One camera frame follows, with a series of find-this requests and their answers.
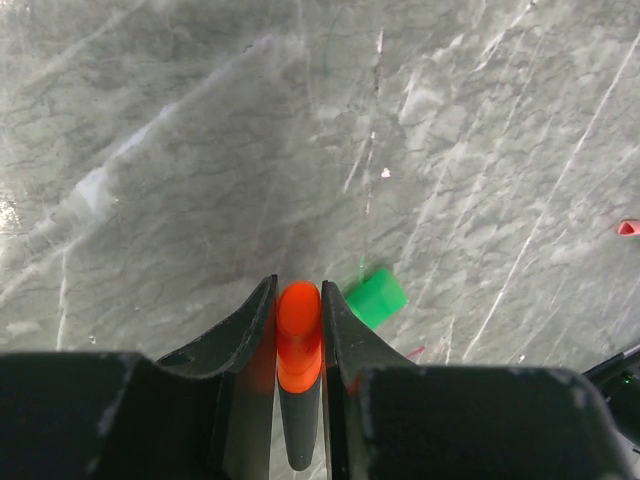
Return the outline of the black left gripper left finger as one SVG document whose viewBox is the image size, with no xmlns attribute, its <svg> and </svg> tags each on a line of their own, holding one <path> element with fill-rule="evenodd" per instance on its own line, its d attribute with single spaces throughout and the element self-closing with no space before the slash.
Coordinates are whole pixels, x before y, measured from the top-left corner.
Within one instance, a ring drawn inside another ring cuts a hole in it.
<svg viewBox="0 0 640 480">
<path fill-rule="evenodd" d="M 138 352 L 1 358 L 5 479 L 265 479 L 278 281 L 151 360 Z"/>
</svg>

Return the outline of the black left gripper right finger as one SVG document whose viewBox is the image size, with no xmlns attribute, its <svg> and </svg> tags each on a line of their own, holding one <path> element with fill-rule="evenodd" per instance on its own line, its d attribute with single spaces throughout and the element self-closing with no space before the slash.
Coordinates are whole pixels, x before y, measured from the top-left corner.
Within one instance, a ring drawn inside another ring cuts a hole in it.
<svg viewBox="0 0 640 480">
<path fill-rule="evenodd" d="M 565 368 L 418 365 L 322 285 L 331 479 L 631 479 L 632 444 Z"/>
</svg>

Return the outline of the black orange highlighter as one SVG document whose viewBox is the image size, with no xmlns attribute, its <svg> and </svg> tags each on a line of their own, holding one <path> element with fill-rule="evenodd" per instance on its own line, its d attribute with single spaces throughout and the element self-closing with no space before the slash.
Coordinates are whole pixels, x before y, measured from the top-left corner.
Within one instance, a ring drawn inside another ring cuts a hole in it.
<svg viewBox="0 0 640 480">
<path fill-rule="evenodd" d="M 277 302 L 277 381 L 284 441 L 290 467 L 306 470 L 316 444 L 322 367 L 321 297 L 298 281 Z"/>
</svg>

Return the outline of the pink marker cap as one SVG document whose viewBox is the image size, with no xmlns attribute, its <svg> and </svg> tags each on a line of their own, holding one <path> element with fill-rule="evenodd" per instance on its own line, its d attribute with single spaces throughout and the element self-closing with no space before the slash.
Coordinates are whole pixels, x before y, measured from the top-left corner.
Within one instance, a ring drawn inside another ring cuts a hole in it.
<svg viewBox="0 0 640 480">
<path fill-rule="evenodd" d="M 640 220 L 639 219 L 626 219 L 623 220 L 617 229 L 617 234 L 620 236 L 638 236 L 640 234 Z"/>
</svg>

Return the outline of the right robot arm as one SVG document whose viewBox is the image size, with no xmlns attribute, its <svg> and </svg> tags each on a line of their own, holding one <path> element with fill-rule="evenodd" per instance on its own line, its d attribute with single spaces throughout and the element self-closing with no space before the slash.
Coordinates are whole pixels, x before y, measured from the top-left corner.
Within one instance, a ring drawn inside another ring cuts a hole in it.
<svg viewBox="0 0 640 480">
<path fill-rule="evenodd" d="M 618 432 L 639 453 L 639 345 L 583 373 L 600 392 Z"/>
</svg>

